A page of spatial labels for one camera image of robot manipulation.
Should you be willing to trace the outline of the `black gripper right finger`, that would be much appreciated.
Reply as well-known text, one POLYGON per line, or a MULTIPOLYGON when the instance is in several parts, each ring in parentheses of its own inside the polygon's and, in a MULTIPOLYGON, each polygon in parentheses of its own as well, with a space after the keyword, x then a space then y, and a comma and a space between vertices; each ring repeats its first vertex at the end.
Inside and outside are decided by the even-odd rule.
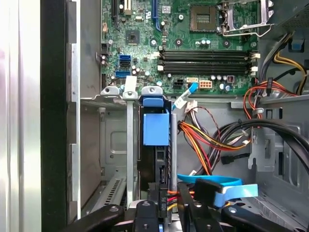
POLYGON ((191 195, 184 182, 178 183, 180 198, 177 208, 184 232, 194 225, 196 232, 289 232, 290 229, 255 214, 238 204, 226 205, 233 199, 253 197, 257 185, 224 186, 216 182, 196 182, 191 195))

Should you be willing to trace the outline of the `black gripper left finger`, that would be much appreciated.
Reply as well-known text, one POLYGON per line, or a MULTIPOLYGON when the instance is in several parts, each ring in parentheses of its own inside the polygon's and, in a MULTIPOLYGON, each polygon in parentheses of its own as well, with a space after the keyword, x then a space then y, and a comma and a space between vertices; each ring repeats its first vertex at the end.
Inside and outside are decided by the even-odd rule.
POLYGON ((157 205, 138 201, 135 208, 109 204, 75 221, 63 232, 158 232, 157 205))

